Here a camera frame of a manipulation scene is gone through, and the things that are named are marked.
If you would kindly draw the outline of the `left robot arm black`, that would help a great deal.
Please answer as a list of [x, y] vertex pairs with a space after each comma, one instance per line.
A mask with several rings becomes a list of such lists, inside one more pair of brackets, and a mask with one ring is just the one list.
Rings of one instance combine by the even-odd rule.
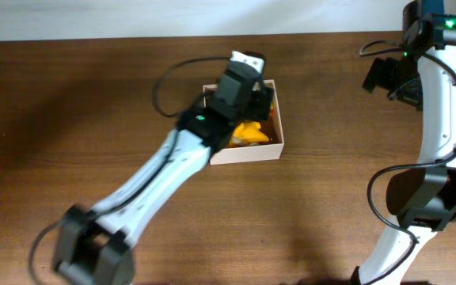
[[51, 269], [69, 284], [131, 284], [133, 248], [147, 224], [191, 176], [225, 149], [247, 120], [266, 120], [274, 90], [264, 85], [266, 58], [234, 51], [215, 91], [182, 112], [150, 160], [89, 210], [71, 207], [59, 221]]

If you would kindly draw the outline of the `orange rubber animal toy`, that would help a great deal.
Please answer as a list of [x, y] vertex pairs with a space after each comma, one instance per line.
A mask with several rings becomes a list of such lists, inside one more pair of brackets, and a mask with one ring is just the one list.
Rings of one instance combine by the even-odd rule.
[[270, 138], [261, 131], [260, 123], [250, 121], [241, 123], [235, 128], [228, 147], [253, 146], [269, 141]]

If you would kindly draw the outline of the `colourful puzzle cube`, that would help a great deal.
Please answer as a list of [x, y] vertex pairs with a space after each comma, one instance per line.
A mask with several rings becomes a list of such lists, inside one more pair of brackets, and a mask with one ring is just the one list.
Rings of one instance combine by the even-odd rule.
[[268, 115], [269, 120], [271, 120], [273, 118], [274, 113], [275, 113], [275, 105], [273, 102], [271, 102], [270, 108], [269, 108], [269, 115]]

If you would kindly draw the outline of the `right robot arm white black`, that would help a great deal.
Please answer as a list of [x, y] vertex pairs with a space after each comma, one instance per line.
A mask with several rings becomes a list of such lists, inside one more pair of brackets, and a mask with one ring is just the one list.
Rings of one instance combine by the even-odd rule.
[[373, 64], [363, 82], [423, 114], [418, 161], [387, 168], [389, 216], [353, 284], [399, 284], [419, 251], [456, 222], [456, 15], [438, 0], [415, 0], [402, 11], [400, 42], [378, 40], [360, 49]]

